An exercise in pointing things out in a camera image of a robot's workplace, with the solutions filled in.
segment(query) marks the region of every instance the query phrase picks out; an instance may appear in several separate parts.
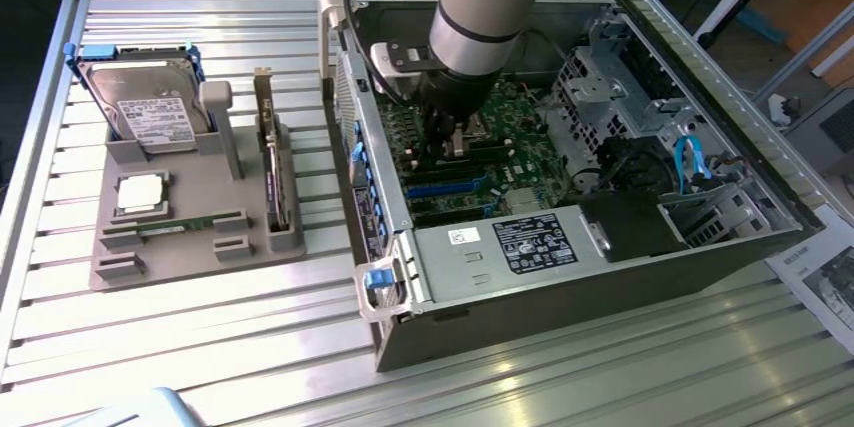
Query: white label sticker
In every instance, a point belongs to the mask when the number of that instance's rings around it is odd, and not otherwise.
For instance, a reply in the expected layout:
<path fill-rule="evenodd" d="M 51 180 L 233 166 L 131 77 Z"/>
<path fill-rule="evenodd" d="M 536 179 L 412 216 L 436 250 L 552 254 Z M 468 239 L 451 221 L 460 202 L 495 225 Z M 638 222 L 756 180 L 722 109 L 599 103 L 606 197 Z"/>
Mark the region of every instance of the white label sticker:
<path fill-rule="evenodd" d="M 193 140 L 192 124 L 180 97 L 120 100 L 119 108 L 141 145 L 160 145 Z"/>
<path fill-rule="evenodd" d="M 478 242 L 480 234 L 476 227 L 468 227 L 467 229 L 448 230 L 448 238 L 451 239 L 451 245 L 459 245 Z"/>

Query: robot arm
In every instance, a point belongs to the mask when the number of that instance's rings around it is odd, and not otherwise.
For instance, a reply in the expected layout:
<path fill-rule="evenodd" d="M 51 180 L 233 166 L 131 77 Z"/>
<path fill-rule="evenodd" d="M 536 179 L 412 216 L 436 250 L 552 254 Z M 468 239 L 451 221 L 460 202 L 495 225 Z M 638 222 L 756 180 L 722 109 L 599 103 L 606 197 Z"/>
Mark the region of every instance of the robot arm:
<path fill-rule="evenodd" d="M 428 47 L 444 68 L 424 72 L 419 82 L 433 147 L 459 137 L 486 102 L 534 1 L 439 0 Z"/>

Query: slotted metal surface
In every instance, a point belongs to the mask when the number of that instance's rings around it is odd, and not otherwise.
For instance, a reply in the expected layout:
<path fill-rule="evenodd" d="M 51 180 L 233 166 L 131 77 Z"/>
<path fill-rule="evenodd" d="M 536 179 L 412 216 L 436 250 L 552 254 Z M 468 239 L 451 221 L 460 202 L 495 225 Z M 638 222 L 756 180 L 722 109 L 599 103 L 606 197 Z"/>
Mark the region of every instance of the slotted metal surface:
<path fill-rule="evenodd" d="M 64 76 L 0 317 L 0 425 L 61 425 L 156 386 L 213 425 L 854 423 L 851 357 L 758 264 L 700 294 L 376 374 L 320 103 L 315 0 L 85 4 L 84 44 L 199 44 L 208 77 L 232 82 L 240 125 L 252 69 L 272 67 L 309 257 L 89 292 L 105 127 Z"/>

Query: warning label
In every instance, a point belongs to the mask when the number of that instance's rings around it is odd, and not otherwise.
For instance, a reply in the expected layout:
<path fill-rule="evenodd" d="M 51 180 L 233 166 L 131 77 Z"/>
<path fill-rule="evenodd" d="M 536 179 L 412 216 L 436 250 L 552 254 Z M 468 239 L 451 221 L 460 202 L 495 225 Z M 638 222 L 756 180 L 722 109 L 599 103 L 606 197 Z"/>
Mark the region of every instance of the warning label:
<path fill-rule="evenodd" d="M 514 273 L 578 262 L 555 214 L 498 222 L 492 228 Z"/>
<path fill-rule="evenodd" d="M 119 108 L 141 145 L 193 140 L 192 124 L 180 98 L 120 100 Z"/>

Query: gray 3d-printed holder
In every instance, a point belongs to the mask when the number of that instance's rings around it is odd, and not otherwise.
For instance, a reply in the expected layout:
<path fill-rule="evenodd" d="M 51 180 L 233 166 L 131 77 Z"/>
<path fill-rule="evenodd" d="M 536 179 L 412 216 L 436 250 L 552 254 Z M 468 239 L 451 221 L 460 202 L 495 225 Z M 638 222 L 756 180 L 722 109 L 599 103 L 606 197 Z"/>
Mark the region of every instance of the gray 3d-printed holder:
<path fill-rule="evenodd" d="M 207 99 L 204 95 L 211 93 L 209 84 L 220 82 L 201 84 L 205 109 L 212 101 L 211 95 Z M 220 102 L 213 111 L 225 114 L 231 106 L 231 88 L 216 86 L 213 93 L 215 102 Z M 196 151 L 143 154 L 140 158 L 131 145 L 135 144 L 141 153 L 135 141 L 108 142 L 92 249 L 92 290 L 263 267 L 284 263 L 305 253 L 287 127 L 281 125 L 279 157 L 289 223 L 287 231 L 272 232 L 267 222 L 267 174 L 257 130 L 253 127 L 232 129 L 227 115 L 216 116 L 215 112 L 212 115 L 219 132 L 196 135 Z M 168 216 L 143 215 L 116 223 L 119 179 L 147 173 L 163 174 L 167 180 L 164 204 Z M 224 213 L 233 215 L 213 220 L 208 227 L 197 227 L 200 218 Z M 139 230 L 144 230 L 147 224 L 169 222 L 168 233 L 139 235 L 136 229 L 111 233 L 115 229 L 141 227 Z"/>

